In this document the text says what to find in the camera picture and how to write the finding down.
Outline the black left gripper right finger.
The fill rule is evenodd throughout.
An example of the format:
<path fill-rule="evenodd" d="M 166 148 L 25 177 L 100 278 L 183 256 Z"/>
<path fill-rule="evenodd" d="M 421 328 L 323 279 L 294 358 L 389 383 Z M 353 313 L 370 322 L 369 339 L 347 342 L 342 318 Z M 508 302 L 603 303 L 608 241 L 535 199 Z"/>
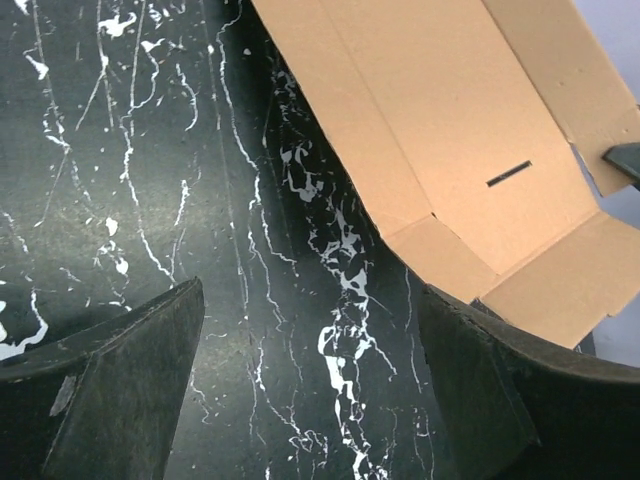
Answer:
<path fill-rule="evenodd" d="M 636 479 L 639 370 L 424 286 L 420 338 L 462 479 Z"/>

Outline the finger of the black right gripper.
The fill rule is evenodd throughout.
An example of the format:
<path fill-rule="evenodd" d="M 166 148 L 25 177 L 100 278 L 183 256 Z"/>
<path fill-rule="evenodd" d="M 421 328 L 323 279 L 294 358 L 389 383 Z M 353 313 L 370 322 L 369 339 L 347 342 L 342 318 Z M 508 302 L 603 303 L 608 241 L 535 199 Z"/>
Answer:
<path fill-rule="evenodd" d="M 640 182 L 640 143 L 630 142 L 610 147 L 602 156 L 603 160 L 629 176 L 634 187 Z"/>

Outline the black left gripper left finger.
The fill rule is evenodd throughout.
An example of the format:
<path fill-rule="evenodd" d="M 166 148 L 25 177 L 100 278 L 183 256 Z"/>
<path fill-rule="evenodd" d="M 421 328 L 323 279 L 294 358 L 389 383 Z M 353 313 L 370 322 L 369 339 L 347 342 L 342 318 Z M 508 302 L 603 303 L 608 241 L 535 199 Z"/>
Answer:
<path fill-rule="evenodd" d="M 2 478 L 163 478 L 204 313 L 194 278 L 3 360 Z"/>

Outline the brown cardboard box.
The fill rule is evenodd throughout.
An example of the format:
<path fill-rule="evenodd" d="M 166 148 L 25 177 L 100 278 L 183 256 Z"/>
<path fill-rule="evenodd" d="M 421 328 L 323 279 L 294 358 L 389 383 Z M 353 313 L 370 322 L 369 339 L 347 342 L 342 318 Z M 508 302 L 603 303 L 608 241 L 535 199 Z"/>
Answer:
<path fill-rule="evenodd" d="M 639 108 L 570 1 L 254 5 L 385 243 L 423 281 L 558 345 L 639 291 L 597 197 Z"/>

